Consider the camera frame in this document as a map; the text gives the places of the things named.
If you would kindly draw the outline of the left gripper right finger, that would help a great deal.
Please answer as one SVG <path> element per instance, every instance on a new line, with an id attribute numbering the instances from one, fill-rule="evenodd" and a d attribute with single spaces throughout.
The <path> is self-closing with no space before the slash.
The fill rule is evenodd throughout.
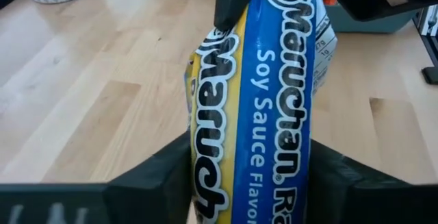
<path id="1" fill-rule="evenodd" d="M 348 189 L 366 182 L 408 184 L 312 140 L 306 224 L 341 224 Z"/>

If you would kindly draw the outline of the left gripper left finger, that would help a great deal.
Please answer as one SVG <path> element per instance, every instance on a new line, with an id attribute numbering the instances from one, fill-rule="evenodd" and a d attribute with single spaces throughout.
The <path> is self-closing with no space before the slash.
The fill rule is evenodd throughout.
<path id="1" fill-rule="evenodd" d="M 214 26 L 230 29 L 250 0 L 216 0 Z M 190 133 L 108 183 L 109 224 L 186 224 L 192 187 Z"/>

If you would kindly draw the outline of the blue yellow Maruchan noodle pack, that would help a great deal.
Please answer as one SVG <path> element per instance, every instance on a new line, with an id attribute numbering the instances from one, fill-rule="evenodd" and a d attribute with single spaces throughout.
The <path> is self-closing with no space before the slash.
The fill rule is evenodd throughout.
<path id="1" fill-rule="evenodd" d="M 322 0 L 248 0 L 185 72 L 197 224 L 305 224 L 311 110 L 337 38 Z"/>

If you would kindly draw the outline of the teal plastic bin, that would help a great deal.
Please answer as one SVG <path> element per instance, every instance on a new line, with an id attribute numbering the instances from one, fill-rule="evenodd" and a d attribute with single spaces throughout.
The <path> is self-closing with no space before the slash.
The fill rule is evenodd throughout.
<path id="1" fill-rule="evenodd" d="M 335 32 L 393 34 L 402 29 L 417 14 L 417 10 L 380 18 L 373 21 L 356 21 L 340 5 L 325 5 Z"/>

